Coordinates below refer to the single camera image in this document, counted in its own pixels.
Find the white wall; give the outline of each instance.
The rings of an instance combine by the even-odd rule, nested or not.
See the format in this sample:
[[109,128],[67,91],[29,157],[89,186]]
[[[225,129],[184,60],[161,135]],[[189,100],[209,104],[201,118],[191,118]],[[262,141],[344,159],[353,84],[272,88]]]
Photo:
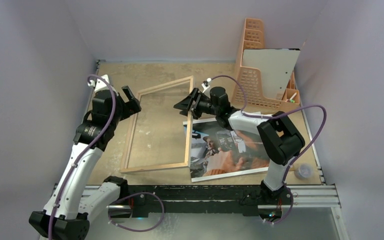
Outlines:
[[63,0],[0,0],[0,239],[28,224],[67,164],[94,58]]
[[[301,52],[303,102],[327,109],[316,149],[351,239],[384,239],[384,0],[329,0]],[[321,111],[308,111],[312,132]]]
[[268,48],[300,48],[327,0],[66,0],[98,59],[233,61],[245,18]]

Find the wooden frame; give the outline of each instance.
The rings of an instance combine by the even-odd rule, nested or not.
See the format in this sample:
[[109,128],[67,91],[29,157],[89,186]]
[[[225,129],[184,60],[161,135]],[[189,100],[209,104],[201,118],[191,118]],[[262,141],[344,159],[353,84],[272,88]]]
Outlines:
[[[160,85],[152,86],[143,90],[140,90],[137,93],[137,99],[141,101],[143,95],[155,93],[165,89],[177,87],[179,85],[189,83],[189,92],[194,89],[194,76],[188,76],[182,79],[170,81]],[[120,173],[133,173],[133,172],[145,172],[145,171],[155,171],[155,170],[164,170],[164,169],[178,169],[189,167],[189,161],[191,157],[191,139],[192,139],[192,114],[189,112],[187,114],[187,125],[186,125],[186,146],[184,150],[184,161],[180,163],[169,163],[169,164],[160,164],[160,165],[150,165],[150,166],[139,166],[128,168],[130,153],[132,150],[133,137],[135,135],[136,122],[138,120],[138,114],[134,114],[130,118],[129,128],[126,135],[126,145],[124,146],[123,157],[121,161]]]

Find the printed photograph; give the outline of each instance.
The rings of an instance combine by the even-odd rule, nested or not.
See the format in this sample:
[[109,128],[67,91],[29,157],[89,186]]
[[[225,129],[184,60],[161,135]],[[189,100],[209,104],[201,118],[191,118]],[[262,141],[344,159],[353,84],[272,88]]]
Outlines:
[[215,118],[193,121],[189,162],[192,182],[264,172],[269,162],[258,134],[226,130]]

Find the clear plastic cup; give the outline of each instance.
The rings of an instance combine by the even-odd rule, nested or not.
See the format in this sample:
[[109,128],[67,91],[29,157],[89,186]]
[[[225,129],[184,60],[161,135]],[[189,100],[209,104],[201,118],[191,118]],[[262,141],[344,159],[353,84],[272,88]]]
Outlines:
[[296,178],[309,179],[314,174],[313,167],[308,163],[303,163],[294,171]]

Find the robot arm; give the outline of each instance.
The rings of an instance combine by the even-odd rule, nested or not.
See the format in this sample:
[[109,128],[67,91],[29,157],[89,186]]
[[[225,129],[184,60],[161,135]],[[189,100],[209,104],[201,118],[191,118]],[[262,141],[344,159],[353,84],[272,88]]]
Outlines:
[[[107,75],[102,76],[102,78],[111,84]],[[123,101],[114,87],[111,86],[111,89],[109,89],[101,80],[96,82],[96,86],[94,82],[90,82],[89,86],[94,87],[95,93],[92,99],[92,109],[86,113],[83,122],[76,129],[67,167],[54,194],[52,194],[49,201],[43,207],[43,211],[34,211],[29,218],[29,223],[46,238],[48,237],[48,224],[52,215],[51,212],[56,207],[53,220],[53,238],[84,239],[89,230],[90,223],[107,205],[120,198],[122,187],[127,185],[127,181],[122,178],[109,177],[94,195],[89,196],[86,201],[82,201],[82,193],[92,170],[105,151],[108,142],[114,136],[118,123],[141,111],[139,101],[134,97],[128,86],[122,88],[128,98],[127,102]],[[113,107],[110,91],[116,94],[115,113],[112,121],[99,140],[75,164],[75,160],[100,134],[110,117]],[[62,183],[70,171],[70,177],[65,187],[63,187]],[[61,187],[63,187],[63,190],[60,201],[55,206],[57,193],[60,192]]]
[[289,117],[278,119],[262,118],[262,115],[252,115],[231,106],[228,95],[223,87],[213,87],[204,95],[194,88],[184,100],[174,105],[181,110],[180,114],[187,115],[192,111],[194,119],[202,113],[215,115],[218,124],[228,130],[246,131],[259,135],[270,158],[267,176],[261,186],[270,196],[276,196],[282,191],[289,163],[305,146],[305,141]]

